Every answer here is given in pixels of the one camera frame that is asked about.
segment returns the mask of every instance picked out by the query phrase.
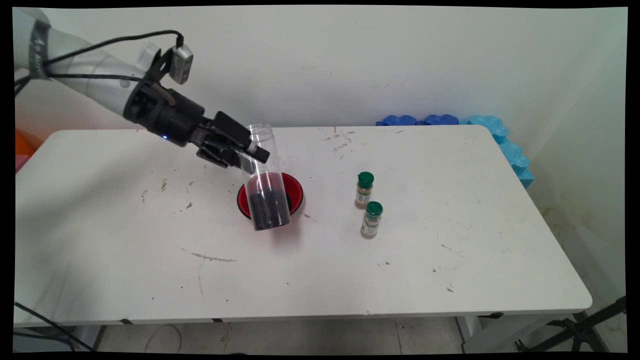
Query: black metal stand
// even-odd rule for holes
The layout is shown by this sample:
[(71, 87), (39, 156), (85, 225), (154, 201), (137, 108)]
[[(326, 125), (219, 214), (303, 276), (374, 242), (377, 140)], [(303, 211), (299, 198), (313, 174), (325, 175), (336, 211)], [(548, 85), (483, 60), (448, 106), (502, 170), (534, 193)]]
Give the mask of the black metal stand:
[[(627, 313), (627, 296), (621, 297), (615, 303), (591, 316), (579, 320), (578, 322), (574, 322), (571, 319), (564, 319), (563, 321), (554, 320), (549, 322), (547, 325), (560, 326), (564, 328), (564, 331), (553, 335), (549, 339), (542, 341), (532, 348), (527, 348), (520, 340), (515, 343), (515, 346), (522, 352), (541, 352), (547, 351), (550, 348), (573, 338), (571, 351), (580, 351), (580, 346), (584, 342), (591, 344), (593, 348), (593, 344), (597, 343), (597, 341), (590, 341), (595, 337), (593, 327), (620, 313)], [(593, 350), (596, 352), (605, 351), (604, 348), (594, 348)]]

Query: table leg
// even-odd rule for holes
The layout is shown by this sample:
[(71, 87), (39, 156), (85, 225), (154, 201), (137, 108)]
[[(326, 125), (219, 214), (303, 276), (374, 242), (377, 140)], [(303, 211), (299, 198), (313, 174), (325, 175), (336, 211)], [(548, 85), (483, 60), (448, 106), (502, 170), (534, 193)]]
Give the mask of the table leg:
[[(526, 335), (545, 325), (556, 315), (503, 315), (487, 328), (478, 329), (479, 321), (476, 316), (458, 317), (458, 323), (465, 335), (465, 343), (462, 348), (466, 353), (480, 352), (496, 352), (517, 339), (524, 338)], [(464, 328), (470, 338), (467, 339)]]

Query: black cable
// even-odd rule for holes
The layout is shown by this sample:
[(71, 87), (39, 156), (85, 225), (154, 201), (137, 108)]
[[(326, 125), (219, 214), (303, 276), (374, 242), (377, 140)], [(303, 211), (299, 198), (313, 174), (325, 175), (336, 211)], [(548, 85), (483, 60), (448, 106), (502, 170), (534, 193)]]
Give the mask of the black cable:
[(31, 75), (27, 75), (24, 78), (20, 78), (16, 81), (13, 82), (14, 86), (18, 86), (19, 84), (25, 83), (27, 81), (31, 80)]
[(44, 321), (45, 323), (48, 323), (49, 325), (53, 326), (55, 329), (60, 330), (61, 332), (63, 332), (65, 335), (67, 335), (69, 338), (72, 338), (74, 341), (76, 341), (78, 344), (82, 345), (84, 348), (86, 348), (89, 351), (95, 351), (92, 347), (90, 347), (89, 345), (85, 344), (84, 342), (82, 342), (82, 340), (78, 339), (77, 337), (75, 337), (72, 333), (66, 331), (65, 329), (63, 329), (62, 327), (60, 327), (58, 324), (54, 323), (53, 321), (47, 319), (46, 317), (36, 313), (35, 311), (31, 310), (30, 308), (22, 305), (21, 303), (14, 301), (13, 305), (21, 310), (26, 311), (27, 313), (39, 318), (40, 320)]
[(142, 39), (142, 38), (149, 38), (149, 37), (154, 37), (154, 36), (157, 36), (157, 35), (166, 35), (166, 34), (176, 34), (178, 36), (178, 39), (176, 39), (176, 41), (175, 41), (175, 46), (176, 47), (180, 47), (180, 46), (183, 45), (184, 36), (182, 36), (182, 34), (180, 34), (178, 31), (175, 31), (175, 30), (155, 31), (153, 33), (146, 33), (146, 34), (141, 34), (141, 35), (132, 35), (132, 36), (129, 36), (129, 37), (112, 38), (111, 40), (103, 41), (103, 42), (101, 42), (99, 44), (91, 45), (89, 47), (85, 47), (83, 49), (72, 51), (71, 53), (58, 56), (57, 58), (53, 58), (53, 59), (47, 60), (47, 61), (45, 61), (43, 63), (43, 65), (46, 67), (46, 66), (49, 66), (49, 65), (51, 65), (53, 63), (57, 63), (58, 61), (62, 61), (64, 59), (72, 58), (75, 55), (83, 54), (83, 53), (86, 53), (86, 52), (91, 51), (91, 50), (96, 50), (96, 49), (98, 49), (100, 47), (107, 46), (107, 45), (113, 44), (115, 42), (139, 40), (139, 39)]
[(153, 85), (154, 82), (150, 80), (144, 80), (143, 78), (136, 78), (135, 76), (126, 75), (102, 75), (102, 74), (47, 74), (50, 78), (69, 78), (69, 79), (119, 79), (119, 80), (131, 80), (139, 81), (141, 83), (148, 83)]
[(43, 339), (43, 340), (54, 340), (54, 341), (59, 341), (63, 344), (65, 344), (66, 346), (69, 347), (69, 349), (71, 349), (71, 351), (76, 351), (76, 348), (74, 347), (74, 345), (71, 343), (71, 341), (67, 340), (67, 339), (63, 339), (63, 338), (55, 338), (53, 336), (44, 336), (44, 335), (33, 335), (33, 334), (25, 334), (24, 332), (17, 332), (14, 331), (13, 335), (16, 336), (22, 336), (23, 338), (34, 338), (34, 339)]
[(173, 330), (175, 330), (175, 332), (178, 333), (178, 340), (180, 340), (180, 344), (178, 345), (178, 350), (176, 351), (176, 354), (180, 352), (180, 349), (182, 348), (182, 335), (180, 334), (180, 331), (173, 325), (164, 325), (157, 328), (156, 331), (154, 331), (154, 333), (151, 334), (151, 336), (149, 337), (149, 340), (147, 340), (147, 344), (145, 345), (145, 352), (147, 352), (147, 349), (149, 348), (149, 344), (151, 343), (151, 340), (154, 339), (154, 336), (156, 335), (156, 333), (160, 331), (160, 329), (164, 329), (165, 327), (172, 327)]
[(17, 86), (17, 88), (15, 89), (15, 95), (13, 96), (13, 98), (18, 96), (18, 94), (22, 91), (22, 89), (25, 86), (27, 86), (27, 84), (29, 83), (29, 80), (31, 80), (31, 76), (27, 75), (24, 78), (13, 83), (13, 87)]

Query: blue foam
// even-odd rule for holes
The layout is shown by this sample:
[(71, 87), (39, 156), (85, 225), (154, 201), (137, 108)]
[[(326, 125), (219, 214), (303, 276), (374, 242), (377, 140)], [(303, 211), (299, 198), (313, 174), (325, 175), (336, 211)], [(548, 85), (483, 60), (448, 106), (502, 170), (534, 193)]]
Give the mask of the blue foam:
[(529, 166), (529, 159), (522, 155), (522, 148), (517, 146), (516, 144), (509, 141), (509, 139), (505, 139), (503, 143), (498, 144), (500, 150), (504, 154), (504, 157), (507, 158), (509, 165), (513, 168), (513, 171), (516, 172), (516, 175), (520, 175), (527, 170)]
[(429, 115), (424, 119), (427, 125), (458, 125), (458, 118), (449, 114)]
[(529, 185), (531, 185), (534, 179), (533, 174), (529, 171), (528, 168), (524, 169), (522, 174), (518, 175), (518, 178), (520, 179), (520, 182), (525, 189), (528, 188)]
[(382, 120), (381, 126), (415, 125), (416, 121), (415, 117), (409, 115), (403, 115), (401, 117), (389, 115)]
[(509, 134), (509, 130), (506, 127), (502, 126), (502, 120), (498, 119), (495, 116), (470, 116), (465, 119), (468, 124), (482, 125), (489, 129), (493, 139), (497, 143), (503, 143), (507, 135)]

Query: spice jar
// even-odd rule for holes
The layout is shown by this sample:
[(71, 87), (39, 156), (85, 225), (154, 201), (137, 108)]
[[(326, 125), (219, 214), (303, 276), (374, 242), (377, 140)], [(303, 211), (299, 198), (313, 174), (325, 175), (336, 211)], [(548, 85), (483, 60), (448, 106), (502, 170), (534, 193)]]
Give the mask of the spice jar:
[(382, 217), (382, 205), (377, 201), (371, 201), (367, 204), (367, 209), (362, 219), (362, 227), (360, 234), (365, 239), (373, 239), (378, 233), (378, 224)]
[(363, 171), (358, 174), (358, 192), (356, 192), (356, 208), (364, 209), (371, 198), (373, 174)]

